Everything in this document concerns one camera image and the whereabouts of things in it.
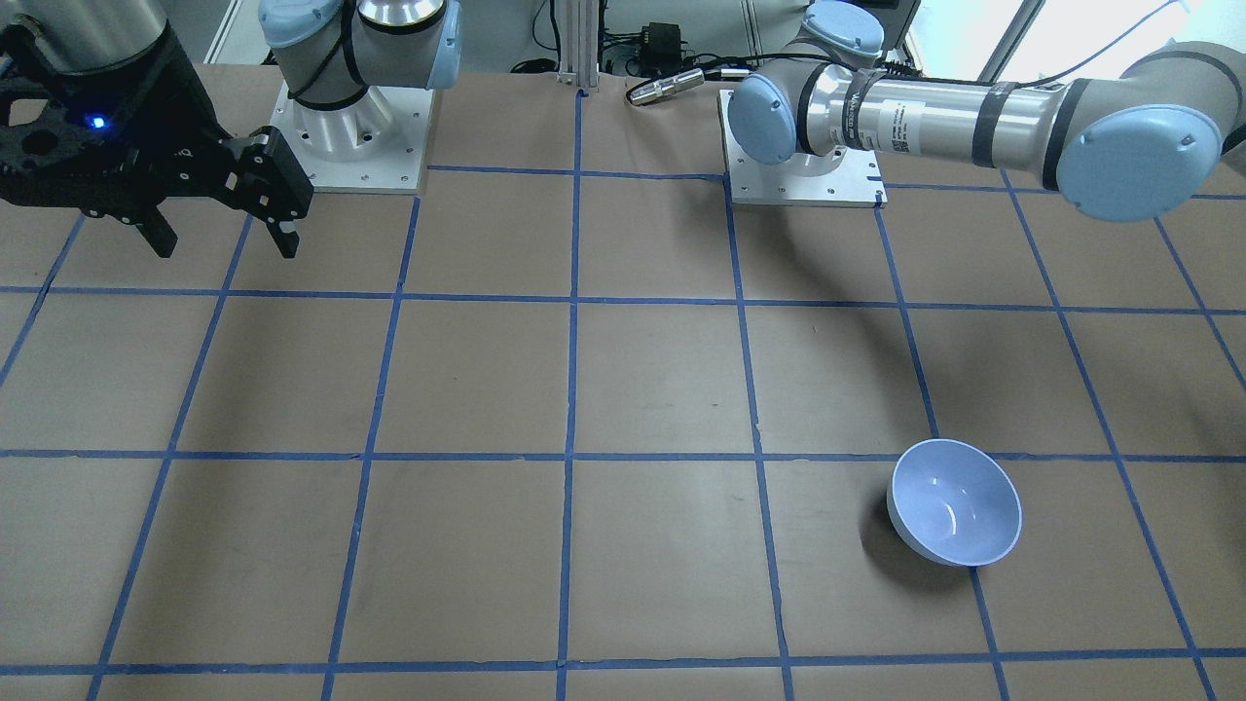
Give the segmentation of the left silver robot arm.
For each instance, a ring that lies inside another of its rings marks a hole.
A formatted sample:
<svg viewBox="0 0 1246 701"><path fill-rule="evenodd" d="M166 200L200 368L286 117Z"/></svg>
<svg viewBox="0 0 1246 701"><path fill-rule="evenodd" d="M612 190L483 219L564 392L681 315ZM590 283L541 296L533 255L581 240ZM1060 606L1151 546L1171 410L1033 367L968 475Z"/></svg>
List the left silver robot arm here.
<svg viewBox="0 0 1246 701"><path fill-rule="evenodd" d="M1244 54L1171 44L1116 78L1055 88L893 77L883 27L815 1L780 57L733 90L725 123L745 156L781 166L839 148L1027 171L1084 215L1158 218L1187 203L1244 138Z"/></svg>

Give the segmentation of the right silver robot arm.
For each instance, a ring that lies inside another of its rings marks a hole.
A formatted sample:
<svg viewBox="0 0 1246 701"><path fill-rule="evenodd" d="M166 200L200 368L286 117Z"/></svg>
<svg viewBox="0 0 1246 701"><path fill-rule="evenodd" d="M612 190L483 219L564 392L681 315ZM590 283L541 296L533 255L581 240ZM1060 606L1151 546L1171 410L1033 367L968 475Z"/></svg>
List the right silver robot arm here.
<svg viewBox="0 0 1246 701"><path fill-rule="evenodd" d="M459 9L263 1L293 125L235 136L156 1L5 1L2 200L112 217L167 258L161 203L206 197L262 219L290 259L314 191L295 146L338 163L378 154L396 128L383 88L459 78Z"/></svg>

